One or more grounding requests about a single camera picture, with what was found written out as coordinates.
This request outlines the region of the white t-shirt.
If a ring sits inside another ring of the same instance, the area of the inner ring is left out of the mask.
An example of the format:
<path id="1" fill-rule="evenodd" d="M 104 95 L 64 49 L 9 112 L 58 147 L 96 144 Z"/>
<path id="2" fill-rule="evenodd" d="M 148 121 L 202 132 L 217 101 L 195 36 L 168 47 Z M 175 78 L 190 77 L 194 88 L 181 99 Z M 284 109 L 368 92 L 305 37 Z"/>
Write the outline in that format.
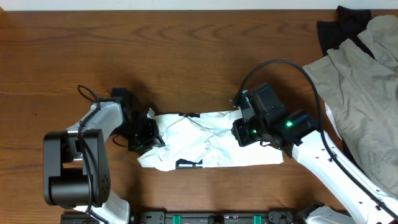
<path id="1" fill-rule="evenodd" d="M 231 132 L 239 110 L 194 116 L 155 116 L 164 146 L 154 146 L 138 157 L 142 167 L 171 171 L 180 159 L 205 167 L 241 167 L 283 163 L 282 151 L 258 142 L 241 147 Z"/>

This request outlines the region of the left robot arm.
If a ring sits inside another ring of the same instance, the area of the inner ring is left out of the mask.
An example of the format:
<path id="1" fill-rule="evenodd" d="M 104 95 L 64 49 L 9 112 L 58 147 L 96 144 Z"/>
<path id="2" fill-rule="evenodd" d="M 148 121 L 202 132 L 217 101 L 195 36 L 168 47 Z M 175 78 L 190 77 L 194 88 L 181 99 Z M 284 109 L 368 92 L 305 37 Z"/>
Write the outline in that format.
<path id="1" fill-rule="evenodd" d="M 48 205 L 85 213 L 83 223 L 133 223 L 129 202 L 111 188 L 105 142 L 112 135 L 127 138 L 130 151 L 142 152 L 162 142 L 152 109 L 135 114 L 127 96 L 93 100 L 79 122 L 44 136 Z"/>

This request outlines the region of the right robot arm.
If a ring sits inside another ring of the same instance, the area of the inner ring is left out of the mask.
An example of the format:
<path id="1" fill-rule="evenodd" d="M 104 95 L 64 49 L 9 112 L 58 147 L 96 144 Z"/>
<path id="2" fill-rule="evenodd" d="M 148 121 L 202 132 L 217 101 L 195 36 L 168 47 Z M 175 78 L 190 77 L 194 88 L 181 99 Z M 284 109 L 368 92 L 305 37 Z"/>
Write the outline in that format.
<path id="1" fill-rule="evenodd" d="M 317 122 L 303 110 L 282 113 L 267 126 L 259 116 L 233 122 L 232 134 L 241 147 L 260 145 L 284 151 L 313 173 L 345 207 L 347 214 L 315 203 L 296 215 L 295 223 L 392 223 L 397 221 L 397 199 L 366 177 L 331 141 L 316 129 Z"/>

